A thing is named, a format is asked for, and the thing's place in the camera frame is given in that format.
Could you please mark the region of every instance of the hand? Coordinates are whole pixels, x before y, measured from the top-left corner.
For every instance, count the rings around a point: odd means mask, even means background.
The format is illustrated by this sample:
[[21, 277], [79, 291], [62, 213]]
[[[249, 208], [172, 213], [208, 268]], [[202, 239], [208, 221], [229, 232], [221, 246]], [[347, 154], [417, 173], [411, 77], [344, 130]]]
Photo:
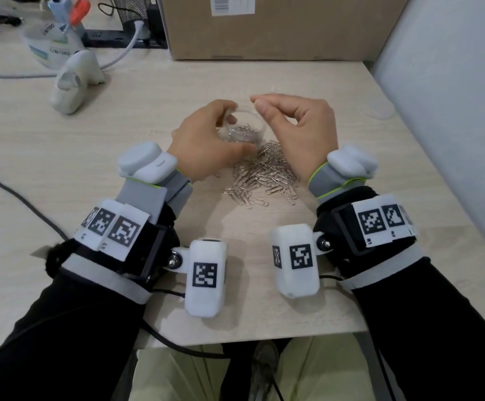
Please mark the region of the hand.
[[217, 127], [222, 126], [229, 108], [237, 108], [237, 103], [230, 100], [210, 102], [185, 118], [172, 132], [172, 145], [167, 152], [177, 159], [179, 170], [192, 182], [256, 154], [257, 147], [252, 143], [226, 142], [219, 138]]
[[[272, 128], [294, 173], [308, 183], [315, 170], [326, 163], [328, 153], [339, 148], [333, 109], [325, 100], [285, 94], [260, 94], [250, 100]], [[289, 122], [285, 115], [298, 124]]]

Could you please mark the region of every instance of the gray wall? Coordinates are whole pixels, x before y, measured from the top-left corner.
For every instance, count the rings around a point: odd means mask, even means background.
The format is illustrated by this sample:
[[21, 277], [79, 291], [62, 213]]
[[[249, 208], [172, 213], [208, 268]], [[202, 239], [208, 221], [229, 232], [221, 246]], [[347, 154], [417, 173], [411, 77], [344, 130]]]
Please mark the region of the gray wall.
[[410, 0], [373, 75], [485, 236], [485, 0]]

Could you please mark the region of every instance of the shoe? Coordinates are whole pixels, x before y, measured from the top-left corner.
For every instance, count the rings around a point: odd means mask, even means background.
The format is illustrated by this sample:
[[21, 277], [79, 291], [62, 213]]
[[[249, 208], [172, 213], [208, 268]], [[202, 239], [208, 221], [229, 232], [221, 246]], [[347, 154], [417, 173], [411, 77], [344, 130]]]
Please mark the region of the shoe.
[[273, 341], [259, 341], [254, 352], [248, 401], [266, 401], [278, 371], [279, 352]]

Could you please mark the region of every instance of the brown cardboard box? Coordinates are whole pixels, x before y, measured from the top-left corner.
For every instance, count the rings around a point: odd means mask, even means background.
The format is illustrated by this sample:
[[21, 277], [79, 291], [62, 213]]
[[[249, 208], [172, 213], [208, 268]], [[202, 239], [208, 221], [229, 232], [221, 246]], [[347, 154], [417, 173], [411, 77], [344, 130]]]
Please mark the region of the brown cardboard box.
[[173, 59], [376, 60], [407, 0], [255, 0], [212, 15], [212, 0], [159, 0]]

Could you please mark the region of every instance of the beige trousers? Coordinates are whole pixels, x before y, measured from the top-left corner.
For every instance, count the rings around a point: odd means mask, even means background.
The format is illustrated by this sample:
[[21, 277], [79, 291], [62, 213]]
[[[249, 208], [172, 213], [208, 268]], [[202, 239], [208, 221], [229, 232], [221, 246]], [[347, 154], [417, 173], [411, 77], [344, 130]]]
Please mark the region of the beige trousers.
[[[193, 349], [222, 352], [219, 344]], [[218, 401], [228, 363], [172, 349], [141, 350], [130, 400]], [[281, 354], [276, 381], [285, 401], [374, 401], [367, 364], [352, 334], [293, 339]], [[268, 401], [278, 401], [274, 390]]]

